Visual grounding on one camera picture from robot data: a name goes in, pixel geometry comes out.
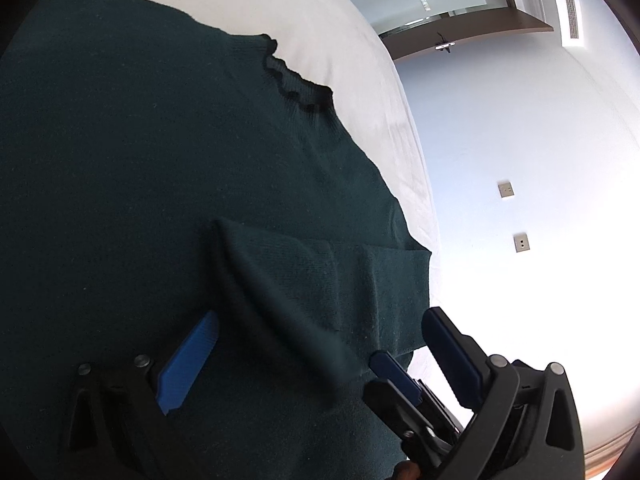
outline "metal screw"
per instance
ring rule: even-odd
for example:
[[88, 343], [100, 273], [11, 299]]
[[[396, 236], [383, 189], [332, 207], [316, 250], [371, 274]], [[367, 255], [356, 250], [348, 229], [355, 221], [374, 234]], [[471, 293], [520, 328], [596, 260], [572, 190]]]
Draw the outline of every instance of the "metal screw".
[[556, 375], [564, 374], [564, 367], [560, 363], [551, 363], [551, 371]]
[[149, 363], [151, 362], [151, 357], [149, 357], [146, 354], [140, 354], [139, 356], [137, 356], [135, 359], [133, 359], [133, 364], [137, 367], [137, 368], [144, 368], [145, 366], [147, 366]]
[[81, 364], [78, 367], [78, 375], [87, 375], [91, 371], [91, 365], [89, 363]]
[[489, 357], [489, 360], [492, 362], [492, 364], [495, 367], [498, 367], [498, 368], [504, 368], [507, 364], [509, 364], [507, 359], [505, 359], [499, 354], [492, 355], [491, 357]]

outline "dark green sweater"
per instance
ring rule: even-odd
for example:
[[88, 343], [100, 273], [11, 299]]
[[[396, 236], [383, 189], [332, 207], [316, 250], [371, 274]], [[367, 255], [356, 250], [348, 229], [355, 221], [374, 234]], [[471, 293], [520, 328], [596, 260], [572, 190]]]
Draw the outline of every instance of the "dark green sweater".
[[0, 420], [42, 480], [77, 366], [153, 355], [203, 306], [220, 339], [168, 416], [212, 478], [402, 460], [360, 396], [372, 351], [422, 346], [430, 253], [275, 48], [146, 0], [41, 0], [0, 59]]

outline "white bed sheet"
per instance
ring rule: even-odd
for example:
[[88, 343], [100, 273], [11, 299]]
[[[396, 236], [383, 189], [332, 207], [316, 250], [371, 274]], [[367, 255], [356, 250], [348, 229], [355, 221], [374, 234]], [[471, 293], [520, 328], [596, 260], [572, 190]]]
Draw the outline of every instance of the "white bed sheet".
[[398, 199], [409, 231], [432, 251], [439, 303], [440, 241], [422, 148], [385, 47], [349, 0], [151, 0], [231, 34], [269, 34], [276, 56], [334, 91], [338, 117]]

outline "black bracket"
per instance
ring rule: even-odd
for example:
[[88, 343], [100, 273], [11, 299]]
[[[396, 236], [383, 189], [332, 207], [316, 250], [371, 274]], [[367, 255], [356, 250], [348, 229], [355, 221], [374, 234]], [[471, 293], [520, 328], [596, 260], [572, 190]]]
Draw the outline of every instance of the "black bracket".
[[488, 357], [439, 307], [422, 334], [460, 405], [474, 417], [462, 429], [436, 395], [386, 352], [363, 400], [401, 439], [429, 480], [583, 480], [582, 435], [571, 387], [558, 363], [544, 371]]
[[156, 361], [122, 368], [83, 364], [62, 436], [64, 480], [206, 480], [165, 415], [178, 408], [218, 338], [208, 311], [189, 323]]

